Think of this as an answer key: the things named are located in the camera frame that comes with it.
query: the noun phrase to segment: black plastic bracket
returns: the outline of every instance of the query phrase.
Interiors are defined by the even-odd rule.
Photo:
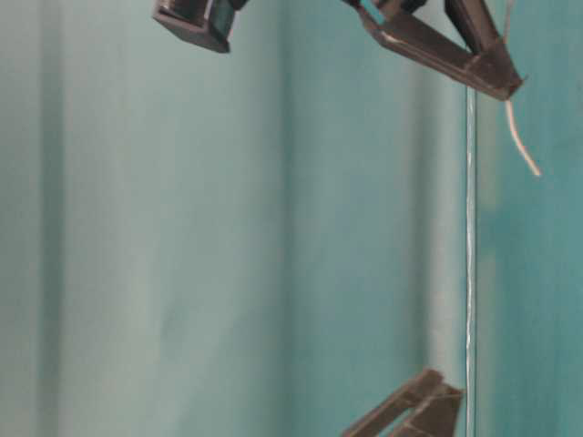
[[[353,424],[342,437],[375,437],[407,410],[413,411],[388,437],[453,437],[463,393],[426,370]]]
[[[384,15],[381,24],[360,2],[353,7],[381,46],[498,100],[508,100],[523,81],[484,0],[445,0],[445,11],[469,51],[413,16],[425,2],[374,0]]]

